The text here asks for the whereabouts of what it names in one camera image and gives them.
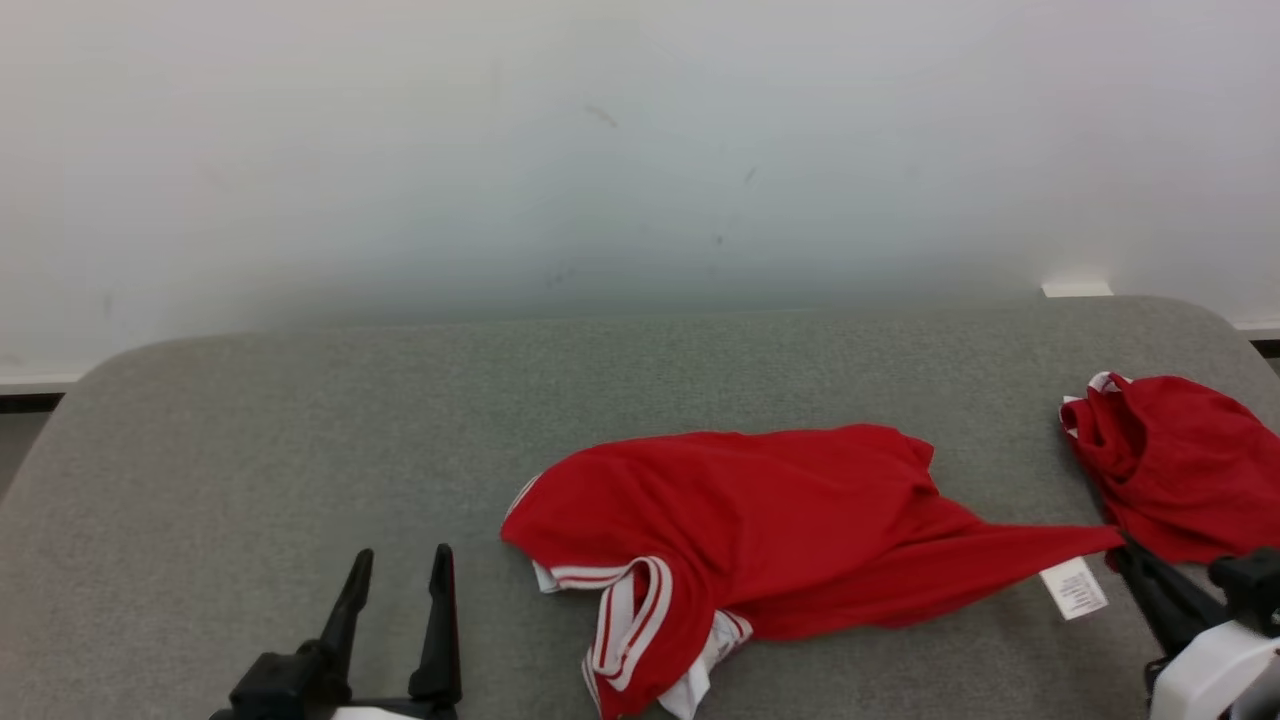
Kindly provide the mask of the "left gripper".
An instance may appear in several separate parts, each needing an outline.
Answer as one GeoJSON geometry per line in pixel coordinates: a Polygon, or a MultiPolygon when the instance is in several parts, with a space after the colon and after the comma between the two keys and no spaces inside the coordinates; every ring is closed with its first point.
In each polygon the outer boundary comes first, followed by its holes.
{"type": "MultiPolygon", "coordinates": [[[[328,657],[325,687],[339,703],[352,700],[349,664],[358,615],[369,598],[374,556],[370,548],[357,552],[319,638],[328,657]]],[[[435,550],[428,593],[430,614],[419,666],[408,683],[410,697],[426,705],[347,705],[335,708],[330,720],[457,720],[454,706],[463,691],[454,553],[449,544],[435,550]]]]}

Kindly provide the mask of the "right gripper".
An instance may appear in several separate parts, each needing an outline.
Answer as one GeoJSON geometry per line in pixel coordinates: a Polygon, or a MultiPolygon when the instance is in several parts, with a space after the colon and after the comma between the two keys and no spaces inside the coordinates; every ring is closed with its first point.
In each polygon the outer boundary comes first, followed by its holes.
{"type": "Polygon", "coordinates": [[[1108,551],[1166,656],[1149,720],[1280,720],[1280,637],[1239,623],[1175,566],[1130,536],[1108,551]]]}

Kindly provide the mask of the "red garment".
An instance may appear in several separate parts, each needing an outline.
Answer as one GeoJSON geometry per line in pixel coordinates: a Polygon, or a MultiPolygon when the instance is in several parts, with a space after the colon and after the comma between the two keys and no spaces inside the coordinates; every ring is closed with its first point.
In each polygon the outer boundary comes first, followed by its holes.
{"type": "Polygon", "coordinates": [[[1280,550],[1280,434],[1243,404],[1181,377],[1101,372],[1059,421],[1105,516],[1156,557],[1280,550]]]}

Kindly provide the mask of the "red and white jersey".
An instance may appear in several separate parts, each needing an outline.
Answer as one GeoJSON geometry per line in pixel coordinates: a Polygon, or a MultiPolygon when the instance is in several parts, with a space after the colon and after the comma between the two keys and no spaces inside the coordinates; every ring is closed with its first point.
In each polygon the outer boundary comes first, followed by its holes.
{"type": "Polygon", "coordinates": [[[933,455],[872,424],[599,445],[534,477],[500,538],[541,592],[599,594],[582,676],[602,720],[694,720],[749,641],[910,626],[1123,544],[986,521],[940,493],[933,455]]]}

